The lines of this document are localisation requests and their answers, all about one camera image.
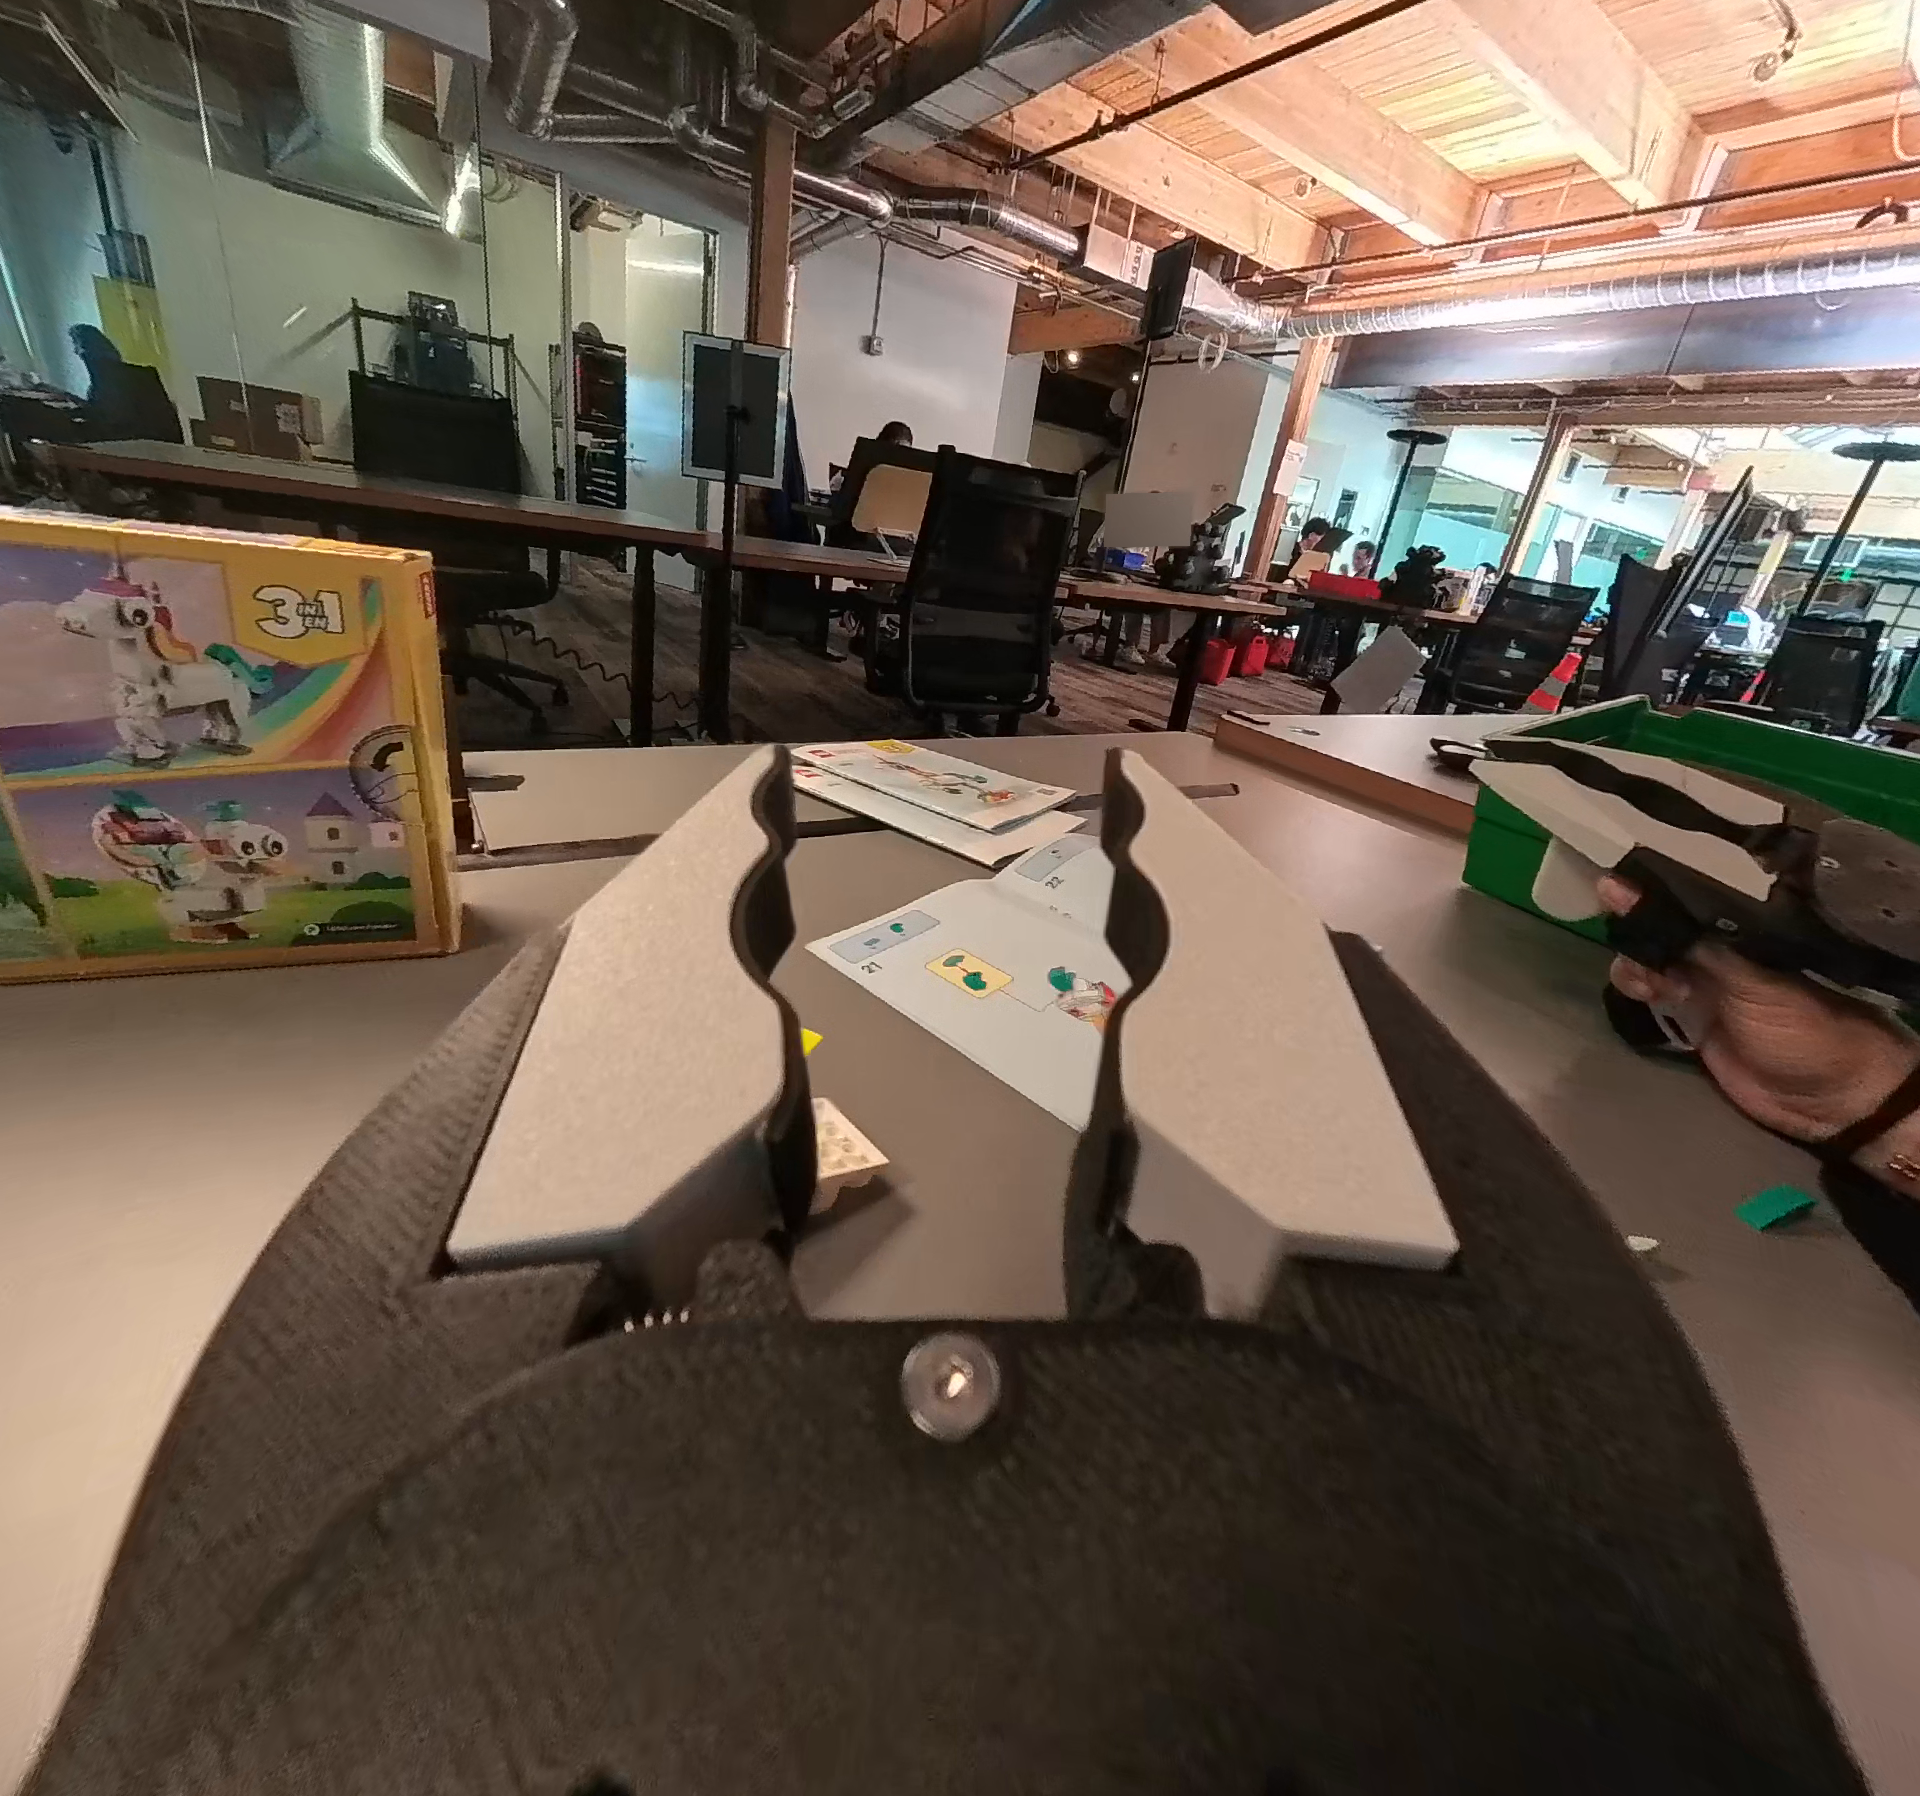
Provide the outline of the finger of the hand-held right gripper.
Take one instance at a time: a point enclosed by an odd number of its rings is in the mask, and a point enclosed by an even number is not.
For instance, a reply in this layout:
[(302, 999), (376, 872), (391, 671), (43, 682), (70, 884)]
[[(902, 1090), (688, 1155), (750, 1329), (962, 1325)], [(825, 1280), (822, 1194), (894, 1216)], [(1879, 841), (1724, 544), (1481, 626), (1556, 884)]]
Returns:
[(1787, 822), (1787, 804), (1681, 760), (1563, 737), (1491, 737), (1482, 743), (1482, 781), (1521, 804), (1506, 781), (1524, 767), (1555, 771), (1589, 797), (1619, 801), (1660, 822), (1696, 831), (1755, 831)]
[(1660, 822), (1619, 801), (1589, 797), (1555, 771), (1524, 767), (1506, 788), (1515, 806), (1475, 780), (1475, 820), (1466, 843), (1466, 884), (1482, 896), (1547, 922), (1598, 922), (1598, 880), (1628, 862), (1664, 866), (1683, 890), (1701, 890), (1708, 908), (1722, 901), (1736, 915), (1765, 901), (1765, 826), (1696, 831)]

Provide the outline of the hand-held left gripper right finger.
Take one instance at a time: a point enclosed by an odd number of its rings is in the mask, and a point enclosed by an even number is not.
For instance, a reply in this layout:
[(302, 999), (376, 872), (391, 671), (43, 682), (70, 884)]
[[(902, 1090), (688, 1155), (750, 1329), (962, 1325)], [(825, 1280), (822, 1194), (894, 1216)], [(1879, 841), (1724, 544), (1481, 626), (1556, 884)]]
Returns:
[(1106, 760), (1125, 974), (1066, 1192), (1073, 1321), (1253, 1321), (1289, 1264), (1447, 1270), (1459, 1232), (1330, 929), (1136, 750)]

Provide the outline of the green plastic bin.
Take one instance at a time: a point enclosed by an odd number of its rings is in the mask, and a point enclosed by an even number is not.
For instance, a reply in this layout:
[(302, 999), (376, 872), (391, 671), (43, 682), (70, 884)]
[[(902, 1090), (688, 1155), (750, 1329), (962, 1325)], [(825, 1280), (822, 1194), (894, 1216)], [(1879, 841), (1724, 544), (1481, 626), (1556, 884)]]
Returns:
[(1639, 775), (1672, 768), (1716, 775), (1712, 785), (1687, 785), (1687, 794), (1720, 813), (1734, 813), (1734, 795), (1805, 801), (1907, 841), (1917, 836), (1913, 750), (1875, 749), (1714, 706), (1657, 709), (1644, 697), (1506, 718), (1482, 736), (1484, 755), (1471, 765), (1479, 801), (1462, 878), (1484, 896), (1592, 940), (1600, 936), (1598, 862), (1576, 861), (1525, 803), (1510, 803), (1491, 780), (1496, 749), (1524, 737), (1625, 760)]

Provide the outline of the small lego assembly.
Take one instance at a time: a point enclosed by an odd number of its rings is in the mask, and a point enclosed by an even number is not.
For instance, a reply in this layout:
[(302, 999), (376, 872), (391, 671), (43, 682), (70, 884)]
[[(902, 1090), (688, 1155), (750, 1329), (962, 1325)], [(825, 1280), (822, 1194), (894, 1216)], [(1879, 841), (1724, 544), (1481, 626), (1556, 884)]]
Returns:
[(828, 1213), (842, 1197), (875, 1183), (885, 1172), (885, 1156), (853, 1119), (829, 1098), (813, 1098), (814, 1121), (814, 1188), (809, 1213)]

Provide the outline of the person's right forearm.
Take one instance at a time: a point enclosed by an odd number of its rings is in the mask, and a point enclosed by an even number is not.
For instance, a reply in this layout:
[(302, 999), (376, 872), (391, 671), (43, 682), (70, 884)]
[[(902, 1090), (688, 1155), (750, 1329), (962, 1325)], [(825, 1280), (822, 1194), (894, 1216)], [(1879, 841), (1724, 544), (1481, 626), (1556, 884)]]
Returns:
[(1826, 1155), (1820, 1183), (1860, 1251), (1917, 1308), (1916, 1145), (1881, 1139), (1850, 1155)]

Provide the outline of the open lego instruction booklet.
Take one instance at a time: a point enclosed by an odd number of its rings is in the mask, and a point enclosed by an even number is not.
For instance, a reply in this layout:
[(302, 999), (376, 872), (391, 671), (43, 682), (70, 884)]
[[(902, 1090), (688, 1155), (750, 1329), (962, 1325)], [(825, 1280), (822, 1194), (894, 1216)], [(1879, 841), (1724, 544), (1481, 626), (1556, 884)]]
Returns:
[(1113, 885), (1100, 836), (1075, 830), (807, 951), (1082, 1132), (1131, 988), (1106, 940)]

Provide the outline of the closed lego instruction booklet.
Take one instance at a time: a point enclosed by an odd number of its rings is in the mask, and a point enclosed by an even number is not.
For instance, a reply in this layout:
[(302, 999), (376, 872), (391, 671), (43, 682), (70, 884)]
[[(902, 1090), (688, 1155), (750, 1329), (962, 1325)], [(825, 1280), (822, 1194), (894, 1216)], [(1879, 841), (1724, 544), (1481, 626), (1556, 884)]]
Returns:
[(977, 866), (1003, 866), (1083, 822), (1073, 790), (894, 737), (791, 749), (794, 788)]

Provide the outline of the person's right hand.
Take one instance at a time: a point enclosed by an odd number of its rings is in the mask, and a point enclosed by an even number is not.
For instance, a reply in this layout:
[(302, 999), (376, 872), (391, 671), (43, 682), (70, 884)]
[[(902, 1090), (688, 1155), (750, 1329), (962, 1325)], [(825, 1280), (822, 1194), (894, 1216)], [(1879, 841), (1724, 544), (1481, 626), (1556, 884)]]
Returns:
[(1917, 1066), (1916, 1029), (1881, 1003), (1714, 941), (1660, 970), (1617, 956), (1610, 984), (1681, 1026), (1734, 1110), (1798, 1142), (1868, 1119)]

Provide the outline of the wooden board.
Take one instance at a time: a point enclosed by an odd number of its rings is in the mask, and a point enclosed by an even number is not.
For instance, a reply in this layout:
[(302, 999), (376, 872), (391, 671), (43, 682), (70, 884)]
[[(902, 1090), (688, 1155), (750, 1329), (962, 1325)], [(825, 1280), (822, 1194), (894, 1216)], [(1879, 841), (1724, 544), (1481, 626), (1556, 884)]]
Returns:
[(1479, 746), (1501, 715), (1272, 715), (1226, 713), (1214, 725), (1224, 752), (1252, 760), (1291, 785), (1315, 787), (1383, 815), (1465, 839), (1479, 787), (1441, 762), (1433, 742)]

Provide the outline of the black swivel office chair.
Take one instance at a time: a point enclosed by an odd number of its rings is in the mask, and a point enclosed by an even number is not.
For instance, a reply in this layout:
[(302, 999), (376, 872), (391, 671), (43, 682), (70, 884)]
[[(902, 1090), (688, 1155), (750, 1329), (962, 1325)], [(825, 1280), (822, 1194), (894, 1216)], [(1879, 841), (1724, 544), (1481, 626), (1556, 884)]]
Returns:
[[(374, 480), (506, 494), (523, 487), (515, 417), (504, 397), (422, 388), (366, 369), (349, 372), (349, 454), (352, 469)], [(515, 703), (533, 737), (548, 736), (549, 709), (527, 683), (549, 687), (551, 706), (565, 709), (562, 679), (486, 657), (471, 634), (549, 601), (559, 589), (559, 551), (548, 549), (536, 566), (524, 536), (418, 510), (357, 508), (349, 528), (363, 542), (432, 556), (441, 667), (454, 691), (466, 694), (478, 682)]]

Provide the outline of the black mesh office chair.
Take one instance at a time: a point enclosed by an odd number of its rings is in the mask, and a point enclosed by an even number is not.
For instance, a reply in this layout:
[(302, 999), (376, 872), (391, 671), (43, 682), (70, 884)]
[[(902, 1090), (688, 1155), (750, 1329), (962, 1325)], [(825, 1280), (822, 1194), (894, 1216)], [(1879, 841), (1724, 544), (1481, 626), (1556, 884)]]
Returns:
[(922, 721), (1016, 736), (1048, 703), (1083, 480), (938, 451), (892, 651), (875, 664)]

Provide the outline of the long dark office desk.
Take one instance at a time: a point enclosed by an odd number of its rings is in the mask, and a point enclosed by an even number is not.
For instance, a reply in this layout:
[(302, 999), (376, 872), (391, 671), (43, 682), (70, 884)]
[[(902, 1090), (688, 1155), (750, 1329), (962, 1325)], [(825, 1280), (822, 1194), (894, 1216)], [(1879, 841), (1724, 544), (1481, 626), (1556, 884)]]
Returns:
[(583, 556), (596, 546), (635, 553), (630, 599), (630, 742), (653, 737), (653, 676), (657, 648), (657, 557), (670, 553), (726, 577), (734, 568), (842, 577), (863, 588), (892, 588), (909, 566), (883, 553), (783, 542), (764, 536), (723, 539), (712, 530), (663, 526), (625, 510), (578, 507), (504, 490), (386, 480), (334, 463), (293, 463), (208, 452), (163, 441), (49, 441), (30, 438), (26, 452), (63, 478), (91, 475), (148, 488), (185, 488), (224, 502), (302, 508), (326, 536), (348, 515), (418, 518), (460, 530), (519, 536), (541, 549)]

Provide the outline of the black equipment rack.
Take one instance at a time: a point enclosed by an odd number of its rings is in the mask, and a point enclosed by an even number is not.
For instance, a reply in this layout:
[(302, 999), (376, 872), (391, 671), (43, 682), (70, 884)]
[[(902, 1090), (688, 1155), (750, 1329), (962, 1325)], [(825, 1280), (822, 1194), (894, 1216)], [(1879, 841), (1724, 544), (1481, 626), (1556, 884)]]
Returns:
[(625, 348), (594, 322), (571, 331), (571, 483), (575, 500), (596, 508), (628, 503)]

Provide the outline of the cardboard boxes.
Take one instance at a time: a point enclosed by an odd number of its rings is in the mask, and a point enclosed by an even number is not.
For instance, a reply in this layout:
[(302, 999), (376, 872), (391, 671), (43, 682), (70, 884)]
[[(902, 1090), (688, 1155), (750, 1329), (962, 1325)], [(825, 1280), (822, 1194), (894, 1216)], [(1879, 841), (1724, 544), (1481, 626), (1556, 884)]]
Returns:
[(196, 377), (196, 386), (194, 445), (297, 463), (319, 460), (324, 406), (316, 397), (208, 375)]

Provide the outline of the silver ceiling duct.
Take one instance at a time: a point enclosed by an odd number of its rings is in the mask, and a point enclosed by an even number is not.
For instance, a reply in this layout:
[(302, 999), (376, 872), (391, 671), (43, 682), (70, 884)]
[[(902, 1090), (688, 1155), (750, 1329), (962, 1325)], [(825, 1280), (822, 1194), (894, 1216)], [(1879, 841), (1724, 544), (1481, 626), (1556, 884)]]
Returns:
[[(569, 0), (524, 0), (524, 42), (515, 51), (515, 75), (506, 103), (512, 123), (527, 123), (533, 137), (560, 144), (606, 148), (670, 148), (706, 175), (746, 186), (753, 155), (742, 131), (714, 128), (700, 98), (677, 98), (667, 89), (625, 80), (571, 55), (578, 33), (565, 23)], [(676, 39), (693, 26), (723, 31), (730, 42), (726, 91), (721, 110), (745, 110), (756, 119), (773, 116), (813, 137), (829, 108), (790, 108), (764, 91), (756, 77), (758, 35), (752, 15), (734, 0), (648, 0), (668, 11)], [(875, 232), (914, 225), (967, 229), (1020, 248), (1041, 275), (1066, 274), (1082, 280), (1097, 305), (1111, 313), (1131, 311), (1139, 331), (1147, 275), (1158, 251), (1123, 239), (1097, 223), (1057, 223), (1023, 210), (993, 190), (943, 186), (936, 190), (885, 190), (846, 175), (825, 175), (802, 164), (791, 172), (794, 197), (822, 210), (828, 223), (848, 223)], [(1311, 321), (1303, 311), (1236, 296), (1212, 274), (1194, 264), (1187, 316), (1179, 333), (1216, 333), (1248, 342), (1288, 342), (1341, 336), (1337, 321)]]

